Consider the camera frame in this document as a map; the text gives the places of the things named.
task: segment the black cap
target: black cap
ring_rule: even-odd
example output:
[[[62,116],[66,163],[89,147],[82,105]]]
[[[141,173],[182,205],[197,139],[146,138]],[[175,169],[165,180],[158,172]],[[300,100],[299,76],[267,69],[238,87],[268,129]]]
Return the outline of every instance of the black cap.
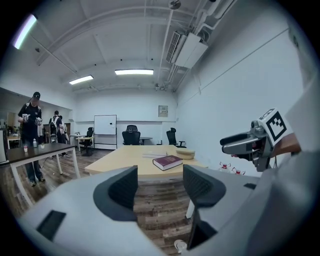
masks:
[[[36,91],[32,97],[40,100],[40,93]]]

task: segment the black shirt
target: black shirt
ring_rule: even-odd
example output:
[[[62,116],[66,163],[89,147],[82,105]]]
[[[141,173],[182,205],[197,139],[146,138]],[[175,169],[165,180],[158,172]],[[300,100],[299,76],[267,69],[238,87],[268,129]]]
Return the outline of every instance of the black shirt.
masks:
[[[22,123],[21,136],[26,139],[38,140],[38,126],[35,124],[36,118],[42,118],[41,109],[38,106],[32,106],[31,103],[24,104],[18,116],[22,118],[22,114],[29,116],[28,122]]]
[[[52,120],[52,118],[50,118],[49,125],[51,124],[51,122],[54,122],[56,120],[56,118],[58,118],[56,120],[55,124],[56,124],[56,127],[58,128],[57,133],[60,133],[60,129],[59,128],[60,128],[60,125],[62,125],[62,121],[61,121],[59,116],[54,116],[53,118],[54,118],[54,120]]]

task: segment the wooden floor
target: wooden floor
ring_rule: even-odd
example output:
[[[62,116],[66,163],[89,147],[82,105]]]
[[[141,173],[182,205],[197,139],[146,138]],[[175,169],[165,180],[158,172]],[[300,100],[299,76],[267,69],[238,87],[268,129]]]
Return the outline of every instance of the wooden floor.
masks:
[[[77,162],[81,177],[88,176],[85,167],[104,157],[109,151],[95,150],[90,157],[81,156],[77,151]],[[76,179],[72,157],[60,157],[63,174],[59,174],[57,160],[47,158],[39,164],[46,182],[35,187],[29,185],[24,166],[17,168],[22,184],[33,203],[53,191],[60,184]],[[0,189],[8,207],[15,217],[21,216],[28,204],[22,197],[14,180],[10,166],[0,168]],[[134,198],[133,210],[137,215],[141,230],[167,255],[179,255],[174,241],[188,241],[192,221],[185,218],[190,198],[182,178],[169,180],[139,181]]]

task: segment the white table leg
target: white table leg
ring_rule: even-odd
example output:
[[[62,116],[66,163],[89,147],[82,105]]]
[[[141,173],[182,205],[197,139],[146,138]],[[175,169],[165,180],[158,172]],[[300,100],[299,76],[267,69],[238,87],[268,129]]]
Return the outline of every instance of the white table leg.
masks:
[[[186,214],[185,214],[185,217],[187,219],[190,219],[192,214],[194,213],[194,210],[195,210],[195,205],[194,203],[190,200],[189,202],[189,206],[188,206],[188,210],[186,210]]]
[[[26,192],[26,190],[25,190],[24,186],[22,185],[22,182],[19,178],[17,168],[15,166],[13,166],[12,164],[10,164],[10,166],[11,166],[11,170],[12,170],[16,185],[18,186],[18,189],[20,190],[21,194],[23,195],[23,197],[26,200],[26,202],[28,203],[28,205],[33,206],[33,203],[31,202],[30,198],[28,197],[27,192]]]
[[[61,170],[61,165],[60,165],[60,159],[59,159],[59,154],[56,154],[56,162],[58,163],[58,167],[59,167],[59,173],[62,174],[62,170]]]
[[[79,173],[79,168],[78,168],[78,162],[77,162],[77,156],[76,156],[76,149],[72,149],[72,158],[73,158],[73,165],[74,165],[74,170],[75,170],[75,175],[78,179],[81,178],[80,173]]]

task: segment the dark tabletop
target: dark tabletop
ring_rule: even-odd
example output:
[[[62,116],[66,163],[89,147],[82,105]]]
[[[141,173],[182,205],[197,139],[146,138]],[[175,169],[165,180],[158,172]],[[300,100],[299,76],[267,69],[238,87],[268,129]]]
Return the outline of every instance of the dark tabletop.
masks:
[[[49,144],[44,144],[44,149],[42,149],[40,145],[36,148],[28,147],[27,153],[22,147],[12,148],[12,149],[8,149],[8,160],[9,160],[9,164],[12,164],[22,160],[39,157],[48,153],[53,153],[53,152],[57,152],[64,149],[72,149],[74,147],[75,145],[62,144],[62,143],[49,143]]]

